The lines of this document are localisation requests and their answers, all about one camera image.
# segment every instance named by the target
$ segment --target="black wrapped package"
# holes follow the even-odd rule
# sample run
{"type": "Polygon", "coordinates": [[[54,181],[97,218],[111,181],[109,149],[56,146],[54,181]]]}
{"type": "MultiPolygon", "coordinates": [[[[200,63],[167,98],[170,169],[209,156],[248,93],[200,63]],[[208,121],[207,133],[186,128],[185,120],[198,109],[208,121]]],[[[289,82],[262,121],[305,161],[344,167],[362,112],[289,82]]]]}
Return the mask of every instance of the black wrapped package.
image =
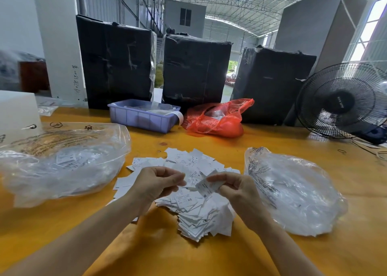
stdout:
{"type": "Polygon", "coordinates": [[[316,56],[263,48],[245,48],[231,100],[253,98],[242,122],[281,125],[295,102],[316,56]]]}
{"type": "Polygon", "coordinates": [[[89,108],[126,99],[150,101],[156,73],[156,34],[77,15],[89,108]]]}
{"type": "Polygon", "coordinates": [[[230,42],[166,35],[163,102],[180,106],[181,112],[200,104],[220,103],[230,53],[230,42]]]}

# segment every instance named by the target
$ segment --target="large black box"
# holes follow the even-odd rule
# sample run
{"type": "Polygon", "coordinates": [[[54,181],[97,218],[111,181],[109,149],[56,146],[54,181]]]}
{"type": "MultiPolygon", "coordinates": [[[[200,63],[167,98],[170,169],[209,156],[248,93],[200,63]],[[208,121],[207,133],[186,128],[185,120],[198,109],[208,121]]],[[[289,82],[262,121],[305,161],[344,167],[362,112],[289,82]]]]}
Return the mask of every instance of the large black box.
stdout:
{"type": "Polygon", "coordinates": [[[163,102],[188,108],[222,100],[230,42],[166,35],[163,102]]]}
{"type": "Polygon", "coordinates": [[[242,122],[281,125],[308,78],[316,56],[245,48],[231,100],[253,98],[242,122]]]}
{"type": "Polygon", "coordinates": [[[77,15],[89,108],[126,99],[150,101],[156,73],[156,34],[77,15]]]}

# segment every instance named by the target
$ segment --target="person's left hand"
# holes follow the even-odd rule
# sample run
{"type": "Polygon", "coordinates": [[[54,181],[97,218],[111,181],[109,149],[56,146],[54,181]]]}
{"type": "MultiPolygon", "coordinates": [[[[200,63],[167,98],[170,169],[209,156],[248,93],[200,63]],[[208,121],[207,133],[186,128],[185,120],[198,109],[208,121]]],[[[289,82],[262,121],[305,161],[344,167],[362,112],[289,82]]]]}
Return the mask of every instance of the person's left hand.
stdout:
{"type": "Polygon", "coordinates": [[[127,195],[136,197],[140,202],[138,215],[143,215],[154,200],[178,191],[178,186],[185,186],[184,177],[184,173],[171,168],[145,167],[140,171],[127,195]]]}

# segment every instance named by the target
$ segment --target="orange tabletop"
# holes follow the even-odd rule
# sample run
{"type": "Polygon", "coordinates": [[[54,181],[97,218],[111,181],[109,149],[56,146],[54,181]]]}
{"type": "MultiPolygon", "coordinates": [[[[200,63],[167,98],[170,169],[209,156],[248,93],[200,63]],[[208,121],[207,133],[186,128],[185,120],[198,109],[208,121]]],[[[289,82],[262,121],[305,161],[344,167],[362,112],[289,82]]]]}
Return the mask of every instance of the orange tabletop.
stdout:
{"type": "MultiPolygon", "coordinates": [[[[59,108],[42,121],[110,122],[108,111],[59,108]]],[[[133,157],[166,157],[168,147],[194,148],[225,166],[243,171],[248,147],[317,163],[347,198],[349,211],[332,233],[293,236],[326,275],[387,275],[387,162],[346,142],[318,141],[306,129],[244,126],[239,138],[188,134],[175,126],[168,134],[129,128],[133,157]]],[[[130,173],[123,167],[118,177],[130,173]]],[[[102,191],[51,200],[30,209],[12,208],[13,196],[0,187],[0,272],[73,228],[112,200],[115,179],[102,191]]],[[[177,217],[152,206],[130,224],[85,275],[278,275],[261,240],[237,217],[232,236],[206,236],[195,243],[179,235],[177,217]]]]}

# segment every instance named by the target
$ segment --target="dark window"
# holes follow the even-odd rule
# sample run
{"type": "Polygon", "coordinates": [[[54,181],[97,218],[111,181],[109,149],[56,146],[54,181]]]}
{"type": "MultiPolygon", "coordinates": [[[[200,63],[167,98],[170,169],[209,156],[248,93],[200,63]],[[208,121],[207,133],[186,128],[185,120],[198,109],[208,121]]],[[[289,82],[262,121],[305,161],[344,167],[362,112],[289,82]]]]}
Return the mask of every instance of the dark window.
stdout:
{"type": "Polygon", "coordinates": [[[185,25],[185,8],[180,9],[180,25],[184,26],[185,25]]]}
{"type": "Polygon", "coordinates": [[[181,26],[191,26],[191,13],[192,10],[181,8],[180,9],[180,25],[181,26]]]}
{"type": "Polygon", "coordinates": [[[191,12],[192,12],[192,10],[187,9],[187,12],[186,12],[186,15],[185,15],[185,25],[187,27],[191,26],[191,12]]]}

